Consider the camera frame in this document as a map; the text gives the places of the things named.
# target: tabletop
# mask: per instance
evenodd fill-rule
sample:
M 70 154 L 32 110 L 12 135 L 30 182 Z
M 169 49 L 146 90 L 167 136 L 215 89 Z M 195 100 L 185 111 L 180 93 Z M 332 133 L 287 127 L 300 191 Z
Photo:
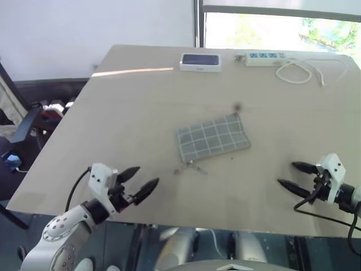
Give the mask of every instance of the tabletop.
M 222 56 L 222 72 L 182 72 L 182 53 Z M 136 191 L 159 177 L 153 194 L 112 219 L 162 225 L 251 230 L 290 235 L 341 236 L 348 228 L 293 211 L 301 199 L 276 181 L 288 179 L 311 189 L 312 178 L 292 161 L 316 163 L 337 153 L 346 168 L 345 182 L 359 185 L 360 70 L 344 55 L 312 53 L 347 64 L 339 81 L 321 87 L 316 75 L 302 85 L 275 76 L 275 67 L 245 67 L 237 50 L 115 45 L 73 107 L 65 115 L 7 208 L 57 215 L 64 212 L 78 176 L 92 163 L 122 171 L 140 166 L 127 183 Z M 332 82 L 339 62 L 315 61 Z M 289 69 L 300 77 L 299 69 Z M 208 174 L 183 167 L 177 148 L 178 128 L 233 113 L 251 142 L 245 150 L 200 160 Z M 91 199 L 87 179 L 76 189 L 71 206 Z M 316 201 L 304 209 L 351 221 L 336 204 Z

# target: gray plaid pouch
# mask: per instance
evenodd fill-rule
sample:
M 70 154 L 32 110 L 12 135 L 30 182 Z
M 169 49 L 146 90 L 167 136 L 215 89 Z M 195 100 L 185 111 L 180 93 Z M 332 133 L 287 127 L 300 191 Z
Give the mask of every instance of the gray plaid pouch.
M 238 113 L 177 130 L 184 163 L 250 147 Z

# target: power outlet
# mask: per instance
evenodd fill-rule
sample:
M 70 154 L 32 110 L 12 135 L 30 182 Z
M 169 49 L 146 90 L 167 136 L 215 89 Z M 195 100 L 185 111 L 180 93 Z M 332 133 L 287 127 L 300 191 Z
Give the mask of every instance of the power outlet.
M 287 64 L 288 61 L 285 53 L 254 52 L 244 55 L 244 64 L 247 67 L 283 66 Z

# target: white cable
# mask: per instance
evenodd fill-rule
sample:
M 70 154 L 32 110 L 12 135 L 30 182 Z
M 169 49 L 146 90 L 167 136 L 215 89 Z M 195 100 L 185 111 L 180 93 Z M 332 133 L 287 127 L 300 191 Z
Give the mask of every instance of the white cable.
M 217 239 L 216 239 L 216 237 L 215 237 L 215 232 L 214 232 L 214 230 L 212 230 L 212 229 L 209 229 L 209 230 L 210 230 L 210 232 L 211 232 L 212 235 L 213 235 L 214 248 L 215 248 L 217 254 L 218 254 L 222 259 L 225 259 L 226 257 L 224 257 L 224 256 L 222 255 L 222 253 L 219 251 L 219 248 L 218 248 L 218 245 L 217 245 Z
M 344 70 L 342 71 L 341 75 L 332 82 L 332 84 L 336 83 L 337 81 L 339 81 L 341 78 L 344 77 L 344 75 L 346 74 L 347 72 L 347 64 L 345 62 L 343 62 L 342 60 L 340 59 L 336 59 L 336 58 L 333 58 L 333 59 L 315 59 L 315 58 L 309 58 L 309 59 L 305 59 L 305 60 L 298 60 L 298 59 L 294 59 L 294 61 L 290 61 L 288 62 L 287 64 L 284 64 L 283 66 L 281 66 L 280 68 L 278 68 L 278 70 L 276 71 L 276 76 L 281 79 L 282 81 L 285 81 L 287 83 L 290 83 L 290 84 L 304 84 L 306 82 L 308 82 L 311 77 L 312 77 L 312 72 L 309 70 L 309 69 L 306 69 L 305 67 L 301 66 L 301 65 L 298 65 L 297 63 L 300 63 L 300 62 L 303 62 L 303 63 L 306 63 L 307 65 L 313 67 L 313 69 L 315 69 L 319 74 L 320 74 L 320 81 L 321 81 L 321 85 L 322 86 L 329 86 L 330 84 L 326 84 L 325 81 L 324 81 L 324 76 L 323 76 L 323 72 L 318 68 L 316 67 L 315 65 L 307 62 L 309 60 L 319 60 L 319 61 L 337 61 L 337 62 L 340 62 L 344 65 Z M 306 78 L 305 80 L 303 81 L 292 81 L 292 80 L 289 80 L 283 76 L 280 75 L 280 71 L 282 71 L 282 69 L 284 69 L 285 67 L 287 66 L 290 66 L 290 65 L 295 65 L 301 69 L 303 69 L 306 73 L 308 73 L 308 78 Z
M 21 171 L 19 168 L 16 168 L 16 171 L 20 173 L 28 173 L 28 171 Z

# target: window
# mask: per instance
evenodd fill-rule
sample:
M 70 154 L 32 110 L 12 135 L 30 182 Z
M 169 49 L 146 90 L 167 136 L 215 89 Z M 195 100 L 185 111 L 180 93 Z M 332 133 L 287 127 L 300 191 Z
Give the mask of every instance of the window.
M 254 14 L 206 14 L 205 47 L 350 55 L 361 67 L 361 23 Z

